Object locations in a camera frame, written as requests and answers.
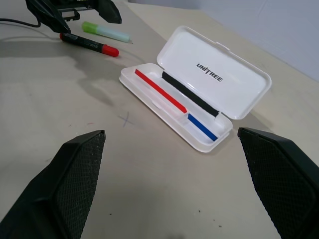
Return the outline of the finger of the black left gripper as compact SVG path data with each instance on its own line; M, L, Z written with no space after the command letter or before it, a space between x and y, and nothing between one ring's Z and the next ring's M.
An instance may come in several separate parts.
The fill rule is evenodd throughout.
M25 0L27 9L44 25L56 33L70 33L61 13L50 0Z
M111 0L92 0L92 8L108 23L121 24L122 18L116 5Z

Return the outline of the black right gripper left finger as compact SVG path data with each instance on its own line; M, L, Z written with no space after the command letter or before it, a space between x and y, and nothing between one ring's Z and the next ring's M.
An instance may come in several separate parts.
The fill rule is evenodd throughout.
M0 222L0 239L81 239L104 143L96 130L64 143Z

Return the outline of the white plastic pencil case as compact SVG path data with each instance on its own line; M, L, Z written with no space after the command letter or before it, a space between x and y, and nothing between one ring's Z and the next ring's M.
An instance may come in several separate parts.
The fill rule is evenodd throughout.
M186 26L174 31L156 63L124 68L119 79L203 153L221 143L272 84L267 73Z

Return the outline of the pale pen with green cap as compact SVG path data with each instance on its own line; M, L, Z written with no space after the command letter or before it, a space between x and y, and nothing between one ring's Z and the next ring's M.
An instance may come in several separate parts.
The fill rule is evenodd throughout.
M81 28L84 32L89 34L103 36L120 42L132 43L129 34L99 24L94 24L85 21L81 24Z

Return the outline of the black marker with red cap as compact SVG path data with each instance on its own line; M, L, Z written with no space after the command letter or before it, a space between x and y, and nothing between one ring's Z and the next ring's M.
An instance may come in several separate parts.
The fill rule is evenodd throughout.
M77 45L89 50L93 50L105 55L109 55L112 57L119 56L119 50L117 48L111 47L107 44L98 43L96 41L80 37L70 33L61 33L59 35L60 39L64 42Z

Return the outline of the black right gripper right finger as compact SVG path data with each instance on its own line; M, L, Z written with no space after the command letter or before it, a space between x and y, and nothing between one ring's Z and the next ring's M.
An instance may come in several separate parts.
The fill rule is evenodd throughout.
M281 239L319 239L319 167L287 138L245 127L237 136Z

